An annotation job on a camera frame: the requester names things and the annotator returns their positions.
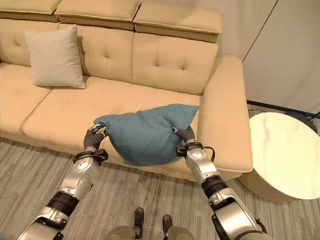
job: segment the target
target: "gray striped carpet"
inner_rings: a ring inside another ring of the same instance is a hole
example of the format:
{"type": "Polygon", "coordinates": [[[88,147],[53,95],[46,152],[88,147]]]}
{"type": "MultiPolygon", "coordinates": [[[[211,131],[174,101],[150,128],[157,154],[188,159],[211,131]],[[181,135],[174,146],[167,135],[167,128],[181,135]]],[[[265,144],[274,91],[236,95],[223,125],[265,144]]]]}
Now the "gray striped carpet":
{"type": "MultiPolygon", "coordinates": [[[[66,153],[0,138],[3,240],[16,239],[47,204],[72,165],[72,158],[66,153]]],[[[319,199],[280,204],[262,200],[238,180],[230,180],[228,184],[275,240],[320,240],[319,199]]],[[[104,233],[113,227],[131,225],[137,207],[145,211],[144,240],[162,239],[165,214],[172,216],[174,225],[189,228],[197,240],[218,240],[208,200],[198,185],[110,163],[102,165],[101,180],[72,214],[64,230],[65,239],[103,239],[104,233]]]]}

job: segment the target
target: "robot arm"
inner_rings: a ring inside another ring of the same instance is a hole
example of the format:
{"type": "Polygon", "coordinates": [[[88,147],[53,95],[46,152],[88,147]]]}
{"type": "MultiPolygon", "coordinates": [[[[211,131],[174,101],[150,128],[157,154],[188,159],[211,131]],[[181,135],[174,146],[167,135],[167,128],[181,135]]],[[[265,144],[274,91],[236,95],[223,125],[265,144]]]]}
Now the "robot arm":
{"type": "Polygon", "coordinates": [[[208,147],[196,142],[191,127],[187,130],[173,127],[172,131],[185,142],[185,145],[177,147],[177,156],[185,158],[186,165],[207,196],[214,212],[211,219],[220,240],[271,240],[259,230],[244,203],[221,178],[213,163],[215,155],[213,148],[209,147],[213,151],[210,159],[204,151],[204,148],[208,147]]]}
{"type": "Polygon", "coordinates": [[[75,156],[56,194],[43,207],[38,216],[24,230],[18,240],[61,240],[61,233],[77,204],[90,191],[99,176],[99,166],[108,159],[99,145],[106,137],[106,128],[96,124],[89,128],[84,138],[84,151],[75,156]]]}

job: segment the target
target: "marble tabletop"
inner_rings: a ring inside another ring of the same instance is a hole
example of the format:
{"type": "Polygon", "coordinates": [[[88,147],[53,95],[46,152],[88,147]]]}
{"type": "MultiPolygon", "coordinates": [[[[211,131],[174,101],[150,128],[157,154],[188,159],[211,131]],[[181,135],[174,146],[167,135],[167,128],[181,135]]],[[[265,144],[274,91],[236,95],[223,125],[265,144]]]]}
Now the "marble tabletop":
{"type": "Polygon", "coordinates": [[[320,136],[301,121],[266,112],[250,119],[253,168],[297,199],[320,198],[320,136]]]}

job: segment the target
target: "sofa backrest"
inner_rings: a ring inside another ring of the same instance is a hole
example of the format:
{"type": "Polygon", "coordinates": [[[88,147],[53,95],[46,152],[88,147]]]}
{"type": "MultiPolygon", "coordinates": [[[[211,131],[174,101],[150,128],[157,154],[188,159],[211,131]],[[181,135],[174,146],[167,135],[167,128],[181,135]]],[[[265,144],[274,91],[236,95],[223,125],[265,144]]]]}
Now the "sofa backrest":
{"type": "Polygon", "coordinates": [[[132,31],[78,25],[77,34],[84,75],[132,82],[132,31]]]}
{"type": "Polygon", "coordinates": [[[0,19],[0,62],[30,67],[25,32],[58,30],[54,22],[0,19]]]}
{"type": "Polygon", "coordinates": [[[136,32],[132,83],[202,95],[217,49],[216,43],[136,32]]]}
{"type": "MultiPolygon", "coordinates": [[[[69,24],[0,19],[0,62],[30,66],[24,32],[69,24]]],[[[171,36],[77,26],[84,75],[202,95],[218,45],[171,36]]]]}

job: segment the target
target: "sofa cushion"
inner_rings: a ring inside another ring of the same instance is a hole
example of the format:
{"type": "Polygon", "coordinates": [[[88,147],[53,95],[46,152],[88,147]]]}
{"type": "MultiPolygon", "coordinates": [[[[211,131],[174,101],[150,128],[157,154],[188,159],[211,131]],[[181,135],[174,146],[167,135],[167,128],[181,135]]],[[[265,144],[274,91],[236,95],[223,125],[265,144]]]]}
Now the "sofa cushion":
{"type": "Polygon", "coordinates": [[[57,22],[53,15],[61,0],[1,0],[0,18],[57,22]]]}
{"type": "Polygon", "coordinates": [[[135,33],[132,83],[202,95],[217,49],[215,43],[135,33]]]}
{"type": "Polygon", "coordinates": [[[0,136],[26,138],[20,127],[51,89],[32,84],[31,67],[0,63],[0,136]]]}
{"type": "MultiPolygon", "coordinates": [[[[58,28],[69,26],[59,24],[58,28]]],[[[77,25],[77,34],[84,75],[132,82],[133,32],[77,25]]]]}
{"type": "Polygon", "coordinates": [[[0,19],[0,62],[31,66],[24,32],[56,31],[58,24],[42,21],[0,19]]]}
{"type": "MultiPolygon", "coordinates": [[[[84,149],[83,141],[87,129],[99,116],[132,113],[175,103],[199,105],[200,97],[196,95],[97,77],[84,78],[86,89],[55,87],[25,121],[23,132],[44,147],[77,154],[84,149]]],[[[197,126],[198,114],[191,123],[195,132],[197,126]]],[[[124,165],[108,137],[100,147],[109,153],[109,162],[124,165]]],[[[180,176],[179,169],[168,174],[182,178],[188,176],[192,179],[191,172],[184,165],[181,171],[186,174],[180,176]]],[[[160,167],[147,167],[147,171],[155,172],[158,168],[160,167]]]]}
{"type": "Polygon", "coordinates": [[[163,1],[145,1],[136,14],[135,30],[216,43],[222,33],[222,17],[206,8],[163,1]]]}
{"type": "Polygon", "coordinates": [[[62,0],[55,14],[63,23],[133,30],[139,0],[62,0]]]}

